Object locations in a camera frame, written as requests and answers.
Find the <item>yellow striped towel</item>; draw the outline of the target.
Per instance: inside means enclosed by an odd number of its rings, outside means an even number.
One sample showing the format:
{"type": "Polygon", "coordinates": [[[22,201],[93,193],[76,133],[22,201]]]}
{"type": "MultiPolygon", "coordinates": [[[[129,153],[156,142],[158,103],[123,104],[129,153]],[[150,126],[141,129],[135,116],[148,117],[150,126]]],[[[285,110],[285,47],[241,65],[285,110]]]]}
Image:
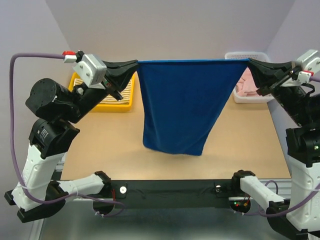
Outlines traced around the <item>yellow striped towel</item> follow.
{"type": "MultiPolygon", "coordinates": [[[[72,79],[69,83],[69,90],[73,90],[74,86],[82,84],[83,81],[76,77],[74,79],[72,79]]],[[[100,104],[104,104],[104,105],[128,105],[130,103],[130,100],[132,98],[133,95],[133,87],[134,87],[134,77],[132,77],[128,83],[128,85],[126,86],[126,88],[120,92],[120,95],[122,96],[121,100],[116,100],[114,97],[112,97],[111,95],[108,95],[107,97],[105,97],[100,104]]]]}

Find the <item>blue towel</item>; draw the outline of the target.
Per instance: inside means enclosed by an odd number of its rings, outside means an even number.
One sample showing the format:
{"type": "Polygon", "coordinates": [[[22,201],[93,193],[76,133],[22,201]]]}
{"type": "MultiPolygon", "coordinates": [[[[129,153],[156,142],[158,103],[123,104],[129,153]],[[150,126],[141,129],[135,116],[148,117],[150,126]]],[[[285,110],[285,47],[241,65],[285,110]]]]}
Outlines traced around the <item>blue towel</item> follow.
{"type": "Polygon", "coordinates": [[[247,65],[246,59],[140,61],[143,145],[167,154],[200,156],[247,65]]]}

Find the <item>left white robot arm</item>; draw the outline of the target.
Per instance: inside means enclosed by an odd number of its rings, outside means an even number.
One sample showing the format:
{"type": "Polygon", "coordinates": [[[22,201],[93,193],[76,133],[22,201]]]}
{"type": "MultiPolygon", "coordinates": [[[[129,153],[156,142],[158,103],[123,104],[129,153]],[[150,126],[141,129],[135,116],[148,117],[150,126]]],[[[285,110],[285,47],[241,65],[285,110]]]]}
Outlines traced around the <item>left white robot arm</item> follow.
{"type": "Polygon", "coordinates": [[[76,72],[95,83],[81,83],[72,90],[50,78],[37,81],[26,100],[26,106],[37,116],[29,135],[29,146],[18,185],[4,195],[10,205],[18,206],[23,223],[49,218],[59,212],[68,200],[113,196],[111,179],[97,171],[88,177],[56,181],[52,175],[58,162],[68,152],[78,135],[75,127],[105,97],[121,100],[121,92],[138,69],[138,61],[92,63],[78,60],[76,72]]]}

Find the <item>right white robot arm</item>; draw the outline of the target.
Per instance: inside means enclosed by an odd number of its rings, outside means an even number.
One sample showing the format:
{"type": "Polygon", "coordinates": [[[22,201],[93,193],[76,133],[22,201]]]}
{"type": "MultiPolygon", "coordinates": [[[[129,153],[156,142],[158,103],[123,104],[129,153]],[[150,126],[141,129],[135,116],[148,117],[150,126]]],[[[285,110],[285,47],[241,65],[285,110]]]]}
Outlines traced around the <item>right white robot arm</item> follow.
{"type": "Polygon", "coordinates": [[[244,170],[234,173],[230,189],[253,198],[270,227],[290,240],[320,235],[320,96],[312,84],[319,65],[320,59],[310,56],[285,63],[248,62],[258,94],[272,95],[296,124],[285,131],[291,192],[283,198],[244,170]]]}

